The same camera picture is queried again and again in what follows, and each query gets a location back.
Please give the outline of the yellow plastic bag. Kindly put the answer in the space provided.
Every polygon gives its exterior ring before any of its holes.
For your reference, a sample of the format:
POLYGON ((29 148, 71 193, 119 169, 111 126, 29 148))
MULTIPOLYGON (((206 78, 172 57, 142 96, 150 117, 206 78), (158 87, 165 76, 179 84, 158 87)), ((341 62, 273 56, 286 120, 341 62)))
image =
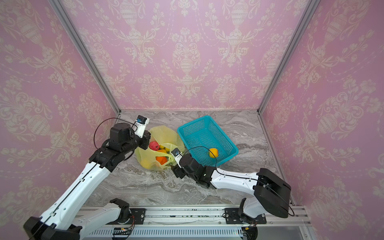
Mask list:
POLYGON ((179 149, 183 152, 185 145, 181 137, 166 126, 157 126, 150 129, 150 143, 146 150, 135 150, 137 162, 145 169, 162 171, 175 166, 176 160, 171 151, 179 149))

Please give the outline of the yellow lemon fruit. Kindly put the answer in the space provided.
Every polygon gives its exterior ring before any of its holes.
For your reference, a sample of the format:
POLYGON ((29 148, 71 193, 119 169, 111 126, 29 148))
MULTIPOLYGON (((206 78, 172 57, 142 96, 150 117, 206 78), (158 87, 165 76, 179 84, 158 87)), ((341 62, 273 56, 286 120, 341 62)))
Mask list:
POLYGON ((216 159, 219 157, 219 151, 216 148, 209 149, 209 156, 210 158, 216 159))

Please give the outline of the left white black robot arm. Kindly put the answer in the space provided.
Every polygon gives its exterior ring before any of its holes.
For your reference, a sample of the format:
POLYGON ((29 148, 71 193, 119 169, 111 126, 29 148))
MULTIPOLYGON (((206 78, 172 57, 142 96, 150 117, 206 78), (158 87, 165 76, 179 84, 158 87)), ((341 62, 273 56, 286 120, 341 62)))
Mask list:
POLYGON ((119 163, 130 158, 137 148, 147 149, 151 134, 149 119, 138 116, 135 123, 117 123, 110 138, 89 158, 89 162, 64 194, 40 217, 30 217, 24 230, 31 240, 82 240, 102 226, 117 221, 125 224, 133 219, 130 205, 113 199, 104 207, 78 217, 83 204, 99 184, 119 163))

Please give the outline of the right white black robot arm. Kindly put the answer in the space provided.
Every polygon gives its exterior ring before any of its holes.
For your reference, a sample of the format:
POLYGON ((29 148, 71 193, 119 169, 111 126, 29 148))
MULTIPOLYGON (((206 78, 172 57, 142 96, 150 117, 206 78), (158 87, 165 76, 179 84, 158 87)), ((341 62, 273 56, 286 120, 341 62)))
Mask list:
POLYGON ((236 173, 217 167, 203 166, 190 153, 173 150, 177 165, 172 167, 177 178, 188 177, 203 188, 229 189, 251 195, 240 205, 240 216, 255 219, 269 213, 275 217, 290 215, 291 186, 268 169, 257 173, 236 173))

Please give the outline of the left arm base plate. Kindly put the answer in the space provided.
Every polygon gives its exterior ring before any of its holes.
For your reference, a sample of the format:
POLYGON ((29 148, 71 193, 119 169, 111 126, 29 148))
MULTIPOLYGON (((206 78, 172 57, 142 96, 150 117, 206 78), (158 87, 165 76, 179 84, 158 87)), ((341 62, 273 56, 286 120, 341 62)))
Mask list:
POLYGON ((143 225, 146 215, 145 208, 125 209, 121 211, 117 222, 119 224, 143 225))

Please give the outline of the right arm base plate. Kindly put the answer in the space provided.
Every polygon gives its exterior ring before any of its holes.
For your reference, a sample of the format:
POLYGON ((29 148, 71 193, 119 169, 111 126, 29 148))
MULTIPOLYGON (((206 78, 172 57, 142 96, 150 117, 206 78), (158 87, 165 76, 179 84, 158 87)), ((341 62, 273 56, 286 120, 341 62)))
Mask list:
POLYGON ((259 215, 255 219, 240 212, 239 208, 225 208, 222 217, 225 219, 227 225, 265 225, 267 223, 264 215, 259 215))

